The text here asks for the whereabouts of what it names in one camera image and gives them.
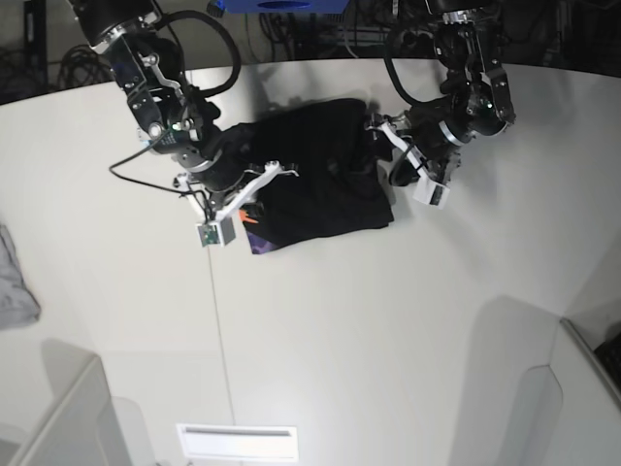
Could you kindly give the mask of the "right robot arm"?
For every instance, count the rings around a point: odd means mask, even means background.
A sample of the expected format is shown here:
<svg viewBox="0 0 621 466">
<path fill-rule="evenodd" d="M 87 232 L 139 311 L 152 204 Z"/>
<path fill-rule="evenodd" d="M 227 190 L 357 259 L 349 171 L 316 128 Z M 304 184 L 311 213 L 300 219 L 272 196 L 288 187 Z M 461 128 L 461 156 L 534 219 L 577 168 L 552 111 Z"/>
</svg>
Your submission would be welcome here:
<svg viewBox="0 0 621 466">
<path fill-rule="evenodd" d="M 252 128 L 216 125 L 220 109 L 212 98 L 228 91 L 242 71 L 234 39 L 205 13 L 164 13 L 154 1 L 73 1 L 70 4 L 91 50 L 103 57 L 126 97 L 126 105 L 145 137 L 145 151 L 171 156 L 181 167 L 168 192 L 192 201 L 204 223 L 222 221 L 278 176 L 295 176 L 294 164 L 249 157 Z M 232 58 L 231 74 L 204 89 L 186 75 L 183 48 L 160 30 L 176 21 L 198 20 L 223 41 Z"/>
</svg>

